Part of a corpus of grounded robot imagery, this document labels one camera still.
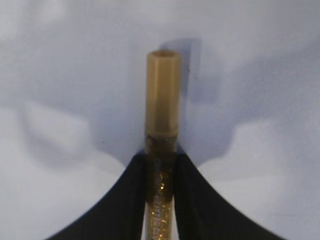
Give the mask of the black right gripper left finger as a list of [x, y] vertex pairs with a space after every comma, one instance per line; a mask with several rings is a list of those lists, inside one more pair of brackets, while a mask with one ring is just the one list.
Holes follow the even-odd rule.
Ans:
[[136, 154], [90, 210], [49, 239], [140, 240], [146, 201], [145, 166], [145, 156]]

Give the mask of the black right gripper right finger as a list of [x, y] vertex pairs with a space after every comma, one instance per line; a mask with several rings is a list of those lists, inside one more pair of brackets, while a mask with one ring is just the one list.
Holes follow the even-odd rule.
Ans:
[[225, 200], [186, 154], [178, 154], [174, 209], [180, 240], [280, 240]]

